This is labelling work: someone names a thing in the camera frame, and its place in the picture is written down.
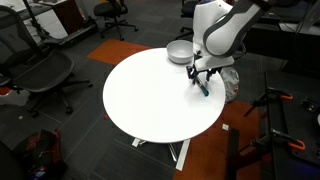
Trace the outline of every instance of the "round white table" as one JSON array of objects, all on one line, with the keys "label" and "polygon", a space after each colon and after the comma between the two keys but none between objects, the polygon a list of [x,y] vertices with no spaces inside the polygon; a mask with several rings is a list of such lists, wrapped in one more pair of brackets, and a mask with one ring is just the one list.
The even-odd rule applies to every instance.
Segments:
[{"label": "round white table", "polygon": [[118,64],[103,89],[110,119],[124,132],[154,143],[190,139],[208,129],[225,104],[225,87],[219,73],[200,87],[188,79],[186,66],[172,63],[166,48],[136,53]]}]

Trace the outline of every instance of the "black bag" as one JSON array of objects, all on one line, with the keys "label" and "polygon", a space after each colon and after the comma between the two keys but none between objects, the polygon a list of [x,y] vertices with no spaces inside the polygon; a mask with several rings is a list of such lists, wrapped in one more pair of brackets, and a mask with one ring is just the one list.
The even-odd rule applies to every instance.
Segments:
[{"label": "black bag", "polygon": [[30,180],[61,179],[66,169],[57,130],[34,133],[19,143],[13,152]]}]

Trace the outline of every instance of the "black office chair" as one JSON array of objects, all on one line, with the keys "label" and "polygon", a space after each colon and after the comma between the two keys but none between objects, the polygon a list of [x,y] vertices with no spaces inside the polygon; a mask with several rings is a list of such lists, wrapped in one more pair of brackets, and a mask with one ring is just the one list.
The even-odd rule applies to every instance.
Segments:
[{"label": "black office chair", "polygon": [[114,22],[105,22],[105,29],[100,32],[101,38],[104,37],[104,33],[109,29],[116,27],[120,35],[120,40],[123,41],[124,38],[120,32],[119,26],[133,27],[134,31],[138,31],[138,28],[134,25],[128,24],[126,20],[118,21],[117,17],[120,17],[122,14],[127,14],[128,8],[124,4],[124,0],[108,0],[107,2],[100,3],[94,7],[94,14],[96,16],[104,17],[104,20],[112,18]]},{"label": "black office chair", "polygon": [[[199,0],[182,0],[181,18],[193,19],[194,10],[198,3]],[[182,27],[180,32],[183,33],[184,30],[187,30],[188,32],[176,37],[176,39],[180,39],[193,34],[193,29],[190,27]]]},{"label": "black office chair", "polygon": [[62,88],[78,83],[92,87],[90,81],[68,81],[73,76],[74,62],[57,50],[44,53],[14,10],[0,6],[0,22],[0,87],[29,91],[29,98],[35,100],[28,109],[33,117],[39,115],[36,108],[40,102],[53,92],[58,93],[66,113],[71,114],[73,109]]}]

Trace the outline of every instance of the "gray bowl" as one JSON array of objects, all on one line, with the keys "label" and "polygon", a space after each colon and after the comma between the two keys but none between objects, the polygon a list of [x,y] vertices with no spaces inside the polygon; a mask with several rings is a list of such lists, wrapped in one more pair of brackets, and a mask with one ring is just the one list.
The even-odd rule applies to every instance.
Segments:
[{"label": "gray bowl", "polygon": [[172,62],[186,64],[193,58],[193,45],[186,40],[172,41],[167,45],[167,52]]}]

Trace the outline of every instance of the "chair wheel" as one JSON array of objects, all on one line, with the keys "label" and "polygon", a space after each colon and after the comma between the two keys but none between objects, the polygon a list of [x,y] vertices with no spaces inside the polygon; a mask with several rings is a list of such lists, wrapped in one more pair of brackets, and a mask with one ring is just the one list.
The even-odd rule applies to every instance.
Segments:
[{"label": "chair wheel", "polygon": [[72,107],[67,107],[66,114],[72,114],[72,112],[73,112]]},{"label": "chair wheel", "polygon": [[38,111],[31,111],[30,114],[31,114],[31,117],[38,117],[39,116]]}]

